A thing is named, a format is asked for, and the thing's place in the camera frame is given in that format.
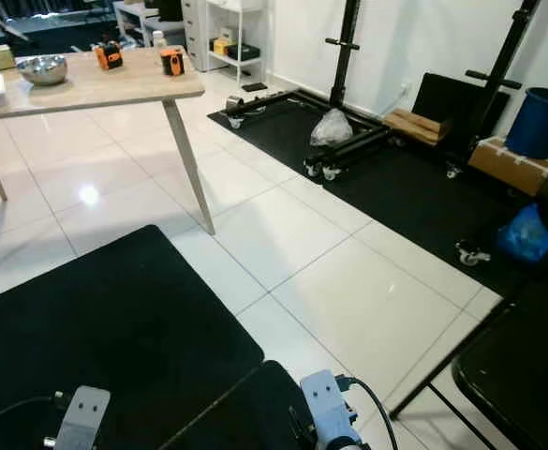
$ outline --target floor tile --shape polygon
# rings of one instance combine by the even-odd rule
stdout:
[[[7,194],[6,202],[2,202],[0,198],[0,233],[52,214],[25,166],[21,166],[19,170],[0,169],[0,177]]]
[[[391,422],[394,437],[400,450],[427,450],[400,422]],[[359,434],[364,443],[376,450],[391,449],[388,429],[378,412],[361,428]]]
[[[482,320],[502,299],[496,292],[481,288],[478,294],[466,306],[466,311],[478,320]]]
[[[223,95],[213,89],[207,88],[200,97],[181,98],[177,100],[180,114],[186,123],[200,120],[215,111],[226,107],[226,99],[229,94]]]
[[[247,141],[237,142],[227,147],[226,150],[274,183],[283,183],[298,176],[291,168],[270,157]]]
[[[229,132],[221,125],[214,122],[206,115],[196,118],[187,123],[187,126],[191,129],[195,129],[206,136],[208,136],[213,142],[220,147],[227,149],[238,143],[244,142],[242,138],[239,138],[235,134]]]
[[[299,383],[302,378],[329,369],[334,375],[349,373],[270,295],[238,316],[238,320],[265,352],[265,359],[277,361]],[[348,404],[357,410],[355,427],[364,424],[374,411],[365,392],[350,389]]]
[[[355,237],[461,308],[481,286],[475,279],[379,222],[374,221],[367,225]]]
[[[87,253],[155,224],[169,238],[196,225],[153,180],[142,181],[56,214],[64,232],[79,254]]]
[[[6,120],[29,166],[90,152],[113,142],[82,111],[26,115]]]
[[[217,239],[268,290],[347,235],[276,187],[215,217]]]
[[[389,408],[395,408],[477,324],[478,322],[468,314],[460,313],[410,369],[407,376],[400,380],[391,394],[383,399],[384,404]]]
[[[272,295],[381,398],[459,313],[353,238]]]
[[[85,113],[116,141],[169,126],[163,106],[157,101],[93,108]]]
[[[0,120],[0,172],[15,171],[25,168],[22,155],[11,139],[4,120]]]
[[[321,185],[316,185],[302,176],[283,183],[282,188],[307,203],[345,232],[355,233],[372,220],[368,215],[340,200]]]
[[[515,450],[515,446],[459,392],[452,381],[451,369],[446,368],[434,386],[465,415],[465,417],[500,450]],[[425,444],[438,450],[487,450],[487,447],[430,390],[424,390],[405,409],[401,423]]]
[[[0,293],[74,258],[54,217],[0,234]]]
[[[232,314],[246,308],[265,290],[199,226],[173,236],[171,242]]]
[[[118,145],[111,144],[59,161],[39,164],[33,174],[53,211],[138,183],[146,172]]]
[[[222,213],[274,186],[226,152],[201,159],[199,174],[212,215]],[[184,166],[177,166],[157,176],[155,180],[186,211],[196,219],[201,218],[194,191],[186,181]]]
[[[203,133],[187,128],[188,139],[196,159],[221,152],[223,149]],[[178,146],[169,126],[124,139],[121,147],[151,175],[159,175],[182,164]]]

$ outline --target black metal frame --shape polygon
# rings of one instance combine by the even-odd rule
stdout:
[[[473,434],[478,437],[478,439],[480,439],[480,441],[484,443],[484,445],[491,450],[496,450],[496,448],[490,441],[488,441],[481,431],[469,422],[469,420],[467,420],[467,418],[451,403],[451,401],[444,397],[442,393],[436,389],[432,382],[440,374],[440,372],[442,372],[442,370],[444,370],[459,353],[461,353],[471,342],[473,342],[474,339],[481,335],[481,333],[483,333],[492,322],[513,308],[515,308],[515,304],[511,300],[501,300],[500,303],[498,303],[484,318],[484,320],[478,323],[478,325],[467,336],[465,336],[463,340],[461,340],[461,342],[459,342],[457,346],[454,347],[454,349],[452,349],[449,354],[447,354],[442,361],[440,361],[392,411],[390,411],[390,418],[392,420],[397,420],[399,414],[409,405],[409,403],[411,403],[411,401],[415,399],[416,396],[420,394],[423,389],[427,387],[434,394],[436,394],[436,396],[454,413],[454,415],[461,420],[461,422],[467,426],[467,428],[471,430],[471,432],[473,432]]]
[[[314,96],[308,92],[298,90],[275,94],[267,98],[256,99],[226,110],[231,122],[233,120],[242,121],[245,119],[244,114],[246,113],[278,101],[286,101],[289,98],[297,98],[300,101],[311,103],[314,106],[321,108],[323,111],[329,110],[330,107],[338,108],[347,116],[349,120],[355,121],[355,118],[357,117],[357,122],[365,125],[365,132],[356,135],[346,142],[338,144],[336,147],[324,148],[314,155],[305,158],[304,166],[307,168],[311,176],[317,175],[323,168],[326,178],[332,180],[335,178],[336,173],[340,173],[342,169],[345,169],[348,165],[354,163],[360,158],[369,156],[370,152],[363,152],[363,148],[366,145],[388,140],[392,136],[392,130],[381,124],[377,119],[358,114],[344,106],[344,95],[346,91],[345,81],[347,77],[350,54],[353,50],[360,49],[357,44],[352,42],[357,25],[360,3],[360,0],[347,0],[340,39],[337,40],[329,37],[325,39],[326,42],[339,45],[341,47],[340,54],[338,56],[336,77],[329,101]],[[521,7],[515,11],[512,16],[513,24],[490,75],[486,75],[475,70],[468,70],[466,72],[468,77],[486,81],[486,85],[483,87],[480,100],[470,116],[468,126],[469,132],[467,134],[470,136],[468,143],[469,151],[466,152],[466,157],[460,157],[459,160],[456,161],[457,163],[467,163],[470,154],[473,150],[475,150],[475,147],[480,139],[481,128],[488,113],[490,112],[490,108],[496,98],[499,88],[501,86],[505,86],[511,89],[520,89],[522,87],[519,82],[506,80],[505,76],[511,66],[517,50],[519,49],[521,41],[526,33],[527,26],[533,18],[539,3],[540,0],[524,0]],[[454,170],[455,173],[459,173],[461,171],[458,167]]]
[[[250,112],[259,108],[281,102],[289,99],[301,101],[314,106],[322,111],[329,111],[330,108],[337,108],[344,113],[349,122],[353,125],[358,125],[363,129],[350,140],[342,142],[333,148],[325,148],[314,155],[307,157],[304,165],[307,168],[313,168],[318,173],[321,166],[327,165],[330,167],[345,167],[357,155],[364,146],[387,139],[391,130],[382,125],[377,119],[366,116],[359,112],[355,112],[344,105],[344,96],[346,92],[345,82],[348,72],[348,63],[352,51],[360,49],[360,46],[353,42],[357,20],[359,17],[359,7],[361,0],[347,0],[345,4],[345,12],[342,21],[342,30],[340,39],[325,39],[326,43],[340,46],[338,55],[338,64],[336,67],[336,75],[334,85],[329,99],[318,97],[304,90],[295,90],[281,92],[265,98],[257,98],[250,102],[234,106],[226,109],[226,114],[233,124],[234,121],[243,121],[247,119]]]
[[[471,136],[469,149],[471,152],[475,150],[475,147],[480,140],[481,128],[483,127],[486,116],[490,112],[498,89],[501,86],[516,90],[521,89],[522,87],[519,82],[506,80],[505,77],[507,71],[511,67],[513,58],[517,54],[517,50],[521,45],[524,35],[526,34],[527,27],[538,9],[540,1],[541,0],[524,0],[521,7],[513,13],[511,29],[500,49],[500,53],[498,54],[490,75],[475,70],[468,70],[466,72],[468,77],[487,81],[483,88],[483,92],[481,93],[480,100],[478,101],[473,114],[471,114],[469,122],[469,135]]]

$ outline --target white drawer unit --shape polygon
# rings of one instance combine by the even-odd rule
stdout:
[[[222,68],[224,62],[209,64],[209,39],[207,38],[206,0],[182,0],[182,15],[186,37],[188,57],[196,70],[204,72],[213,68]]]

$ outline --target wooden table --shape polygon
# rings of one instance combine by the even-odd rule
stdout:
[[[0,118],[161,101],[199,202],[206,230],[215,234],[200,184],[197,161],[175,101],[204,93],[199,76],[186,54],[185,75],[179,77],[163,75],[161,67],[155,64],[156,54],[152,48],[123,52],[124,65],[108,71],[99,67],[93,52],[68,53],[66,58],[67,78],[55,86],[34,86],[15,68],[1,72],[5,78],[7,104],[0,108]],[[1,180],[0,196],[3,201],[7,200]]]

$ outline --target cardboard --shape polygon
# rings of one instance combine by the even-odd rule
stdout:
[[[469,165],[532,197],[548,181],[548,159],[533,159],[513,153],[498,137],[480,141]]]

